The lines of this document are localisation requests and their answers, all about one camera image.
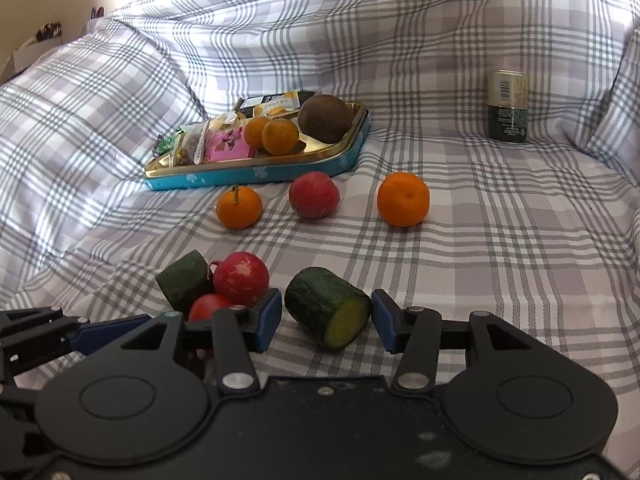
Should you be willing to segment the cucumber piece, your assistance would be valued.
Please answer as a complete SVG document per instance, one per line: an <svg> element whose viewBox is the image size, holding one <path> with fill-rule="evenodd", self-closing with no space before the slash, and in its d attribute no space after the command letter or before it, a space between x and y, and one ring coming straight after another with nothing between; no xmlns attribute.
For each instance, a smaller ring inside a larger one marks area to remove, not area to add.
<svg viewBox="0 0 640 480"><path fill-rule="evenodd" d="M317 344L342 350L362 332L370 318L370 297L325 268L299 271L285 289L284 305Z"/></svg>
<svg viewBox="0 0 640 480"><path fill-rule="evenodd" d="M170 306L184 315L189 314L198 298L212 291L207 262L197 250L166 266L157 274L155 281Z"/></svg>

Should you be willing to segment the orange tangerine with stem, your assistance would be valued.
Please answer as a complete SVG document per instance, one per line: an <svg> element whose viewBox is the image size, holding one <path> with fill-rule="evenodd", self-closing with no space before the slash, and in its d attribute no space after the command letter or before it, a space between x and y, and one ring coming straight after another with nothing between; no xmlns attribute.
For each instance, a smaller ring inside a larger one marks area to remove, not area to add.
<svg viewBox="0 0 640 480"><path fill-rule="evenodd" d="M252 188L235 185L219 197L216 215L227 229L246 229L262 216L262 199Z"/></svg>

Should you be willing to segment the orange tangerine on right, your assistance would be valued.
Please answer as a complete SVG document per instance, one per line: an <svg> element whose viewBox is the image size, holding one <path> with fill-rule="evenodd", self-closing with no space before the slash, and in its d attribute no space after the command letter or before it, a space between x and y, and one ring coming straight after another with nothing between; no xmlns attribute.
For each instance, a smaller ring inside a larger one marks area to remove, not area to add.
<svg viewBox="0 0 640 480"><path fill-rule="evenodd" d="M394 228L412 228L421 223L431 206L430 189L414 174L395 172L378 188L378 213Z"/></svg>

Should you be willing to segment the red radish near tray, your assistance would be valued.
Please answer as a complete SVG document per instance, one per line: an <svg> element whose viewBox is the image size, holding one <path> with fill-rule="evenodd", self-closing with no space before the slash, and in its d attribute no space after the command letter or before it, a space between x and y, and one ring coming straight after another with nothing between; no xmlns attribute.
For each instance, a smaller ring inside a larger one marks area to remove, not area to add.
<svg viewBox="0 0 640 480"><path fill-rule="evenodd" d="M288 199L303 219L320 219L333 214L340 202L340 191L321 171L311 171L296 178L288 189Z"/></svg>

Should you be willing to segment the pink snack packet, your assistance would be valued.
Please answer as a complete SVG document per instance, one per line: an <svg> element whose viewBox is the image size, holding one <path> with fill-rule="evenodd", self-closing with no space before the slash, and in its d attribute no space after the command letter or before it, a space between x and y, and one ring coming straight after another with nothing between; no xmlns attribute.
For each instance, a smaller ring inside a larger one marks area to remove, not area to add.
<svg viewBox="0 0 640 480"><path fill-rule="evenodd" d="M254 148L245 141L245 128L207 131L203 162L224 162L225 160L251 159Z"/></svg>

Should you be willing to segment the brown snack in clear wrapper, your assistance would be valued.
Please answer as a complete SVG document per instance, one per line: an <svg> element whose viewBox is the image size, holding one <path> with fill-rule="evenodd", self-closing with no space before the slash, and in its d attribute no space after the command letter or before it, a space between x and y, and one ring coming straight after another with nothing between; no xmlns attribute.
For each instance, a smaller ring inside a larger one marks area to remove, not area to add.
<svg viewBox="0 0 640 480"><path fill-rule="evenodd" d="M202 161L207 126L208 122L198 122L178 129L171 152L171 166L192 166Z"/></svg>

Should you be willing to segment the right tangerine in tray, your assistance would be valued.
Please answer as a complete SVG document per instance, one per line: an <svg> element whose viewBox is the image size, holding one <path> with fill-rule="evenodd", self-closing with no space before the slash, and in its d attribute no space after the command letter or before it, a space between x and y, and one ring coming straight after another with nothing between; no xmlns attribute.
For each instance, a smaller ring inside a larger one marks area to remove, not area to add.
<svg viewBox="0 0 640 480"><path fill-rule="evenodd" d="M299 141L297 126L285 118L271 119L262 129L262 147L273 156L291 154Z"/></svg>

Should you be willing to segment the tangerine in tray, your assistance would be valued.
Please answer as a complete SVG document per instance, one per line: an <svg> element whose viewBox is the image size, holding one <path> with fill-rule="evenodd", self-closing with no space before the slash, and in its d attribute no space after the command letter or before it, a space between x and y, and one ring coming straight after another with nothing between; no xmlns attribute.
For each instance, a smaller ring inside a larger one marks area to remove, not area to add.
<svg viewBox="0 0 640 480"><path fill-rule="evenodd" d="M299 141L297 126L285 118L271 119L262 129L262 147L273 156L291 154Z"/></svg>
<svg viewBox="0 0 640 480"><path fill-rule="evenodd" d="M249 120L244 127L244 140L254 151L264 148L262 145L262 130L270 122L269 117L254 117Z"/></svg>

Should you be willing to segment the teal and gold tin tray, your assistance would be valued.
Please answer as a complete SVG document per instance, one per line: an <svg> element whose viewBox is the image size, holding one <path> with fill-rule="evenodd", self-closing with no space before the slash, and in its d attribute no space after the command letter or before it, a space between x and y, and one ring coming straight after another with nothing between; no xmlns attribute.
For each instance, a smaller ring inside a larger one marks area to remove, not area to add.
<svg viewBox="0 0 640 480"><path fill-rule="evenodd" d="M371 117L359 103L349 107L354 112L352 126L335 144L323 144L303 134L300 152L273 157L228 159L196 166L171 167L170 156L152 159L144 167L144 180L154 191L178 188L211 188L217 185L291 182L309 171L321 171L331 177L344 174L355 165L371 127Z"/></svg>

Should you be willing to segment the left tangerine in tray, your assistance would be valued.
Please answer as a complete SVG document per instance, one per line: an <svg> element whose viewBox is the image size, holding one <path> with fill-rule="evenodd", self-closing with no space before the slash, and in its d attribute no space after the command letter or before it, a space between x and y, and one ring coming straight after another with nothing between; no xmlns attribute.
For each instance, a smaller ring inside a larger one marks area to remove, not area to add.
<svg viewBox="0 0 640 480"><path fill-rule="evenodd" d="M269 117L254 117L249 120L244 127L244 140L254 151L264 148L262 145L262 130L270 122Z"/></svg>

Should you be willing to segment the green wrapped candy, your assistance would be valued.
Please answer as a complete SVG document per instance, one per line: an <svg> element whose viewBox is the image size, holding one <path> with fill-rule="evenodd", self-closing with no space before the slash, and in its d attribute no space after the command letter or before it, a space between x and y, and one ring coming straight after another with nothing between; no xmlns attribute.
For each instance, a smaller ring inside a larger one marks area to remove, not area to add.
<svg viewBox="0 0 640 480"><path fill-rule="evenodd" d="M160 157L171 152L175 148L177 136L177 133L166 133L158 136L153 146L153 155Z"/></svg>

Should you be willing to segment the grey plaid sofa cover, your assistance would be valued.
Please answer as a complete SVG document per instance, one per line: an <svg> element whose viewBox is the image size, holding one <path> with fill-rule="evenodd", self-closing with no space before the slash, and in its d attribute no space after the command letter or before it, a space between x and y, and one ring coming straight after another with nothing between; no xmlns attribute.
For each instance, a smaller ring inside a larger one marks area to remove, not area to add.
<svg viewBox="0 0 640 480"><path fill-rule="evenodd" d="M524 143L492 140L487 79L528 76ZM257 226L219 191L154 192L155 138L292 89L362 103L372 127L337 214L303 222L263 183ZM394 228L406 172L426 218ZM323 266L452 318L484 308L639 403L639 0L142 0L1 89L1 302L93 321L165 311L155 277L197 249Z"/></svg>

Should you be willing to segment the dark box behind tray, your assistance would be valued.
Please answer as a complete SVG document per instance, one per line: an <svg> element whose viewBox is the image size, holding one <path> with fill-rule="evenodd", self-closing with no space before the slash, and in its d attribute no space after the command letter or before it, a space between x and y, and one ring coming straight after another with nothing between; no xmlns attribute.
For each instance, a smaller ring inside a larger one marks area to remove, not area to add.
<svg viewBox="0 0 640 480"><path fill-rule="evenodd" d="M288 92L266 94L265 96L239 98L238 102L235 103L235 109L242 110L242 108L253 108L255 106L262 106L263 108L280 106L287 110L295 110L315 94L315 91L292 90Z"/></svg>

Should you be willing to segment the brown kiwi in tray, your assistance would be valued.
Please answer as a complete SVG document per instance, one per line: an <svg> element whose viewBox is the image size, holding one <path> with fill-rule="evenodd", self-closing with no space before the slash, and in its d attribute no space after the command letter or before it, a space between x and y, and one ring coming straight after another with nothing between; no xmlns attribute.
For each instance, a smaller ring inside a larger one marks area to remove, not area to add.
<svg viewBox="0 0 640 480"><path fill-rule="evenodd" d="M297 116L299 129L306 136L334 144L340 142L352 125L354 113L336 96L316 94L303 102Z"/></svg>

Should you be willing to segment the yellow white snack packet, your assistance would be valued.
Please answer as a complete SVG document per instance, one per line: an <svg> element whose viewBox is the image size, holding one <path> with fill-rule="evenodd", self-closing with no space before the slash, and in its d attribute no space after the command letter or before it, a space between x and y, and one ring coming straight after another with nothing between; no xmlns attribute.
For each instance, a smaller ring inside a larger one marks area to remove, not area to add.
<svg viewBox="0 0 640 480"><path fill-rule="evenodd" d="M300 96L297 90L270 94L269 96L253 96L239 98L233 111L245 118L274 117L292 112L300 107Z"/></svg>

